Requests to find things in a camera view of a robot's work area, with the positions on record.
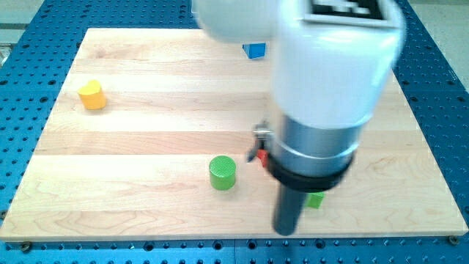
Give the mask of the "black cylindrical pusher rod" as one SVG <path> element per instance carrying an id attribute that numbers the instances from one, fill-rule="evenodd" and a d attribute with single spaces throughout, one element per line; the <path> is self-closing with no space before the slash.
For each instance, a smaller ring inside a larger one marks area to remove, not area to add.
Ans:
<path id="1" fill-rule="evenodd" d="M 273 229 L 279 235 L 295 232 L 306 198 L 307 193 L 281 185 L 273 214 Z"/>

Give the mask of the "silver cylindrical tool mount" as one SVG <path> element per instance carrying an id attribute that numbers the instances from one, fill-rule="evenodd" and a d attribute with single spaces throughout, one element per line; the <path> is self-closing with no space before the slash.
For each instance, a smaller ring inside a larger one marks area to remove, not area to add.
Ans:
<path id="1" fill-rule="evenodd" d="M 369 119 L 343 128 L 318 128 L 283 113 L 268 115 L 253 129 L 247 161 L 265 150 L 266 170 L 282 186 L 306 193 L 327 191 L 341 182 L 352 164 Z"/>

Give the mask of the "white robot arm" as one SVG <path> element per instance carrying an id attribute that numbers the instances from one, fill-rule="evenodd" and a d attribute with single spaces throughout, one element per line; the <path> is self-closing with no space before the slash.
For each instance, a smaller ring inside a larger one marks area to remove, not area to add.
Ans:
<path id="1" fill-rule="evenodd" d="M 267 152 L 281 184 L 273 228 L 291 235 L 307 195 L 352 164 L 402 50 L 403 14 L 394 1 L 201 0 L 192 10 L 216 40 L 270 45 L 270 104 L 248 157 Z"/>

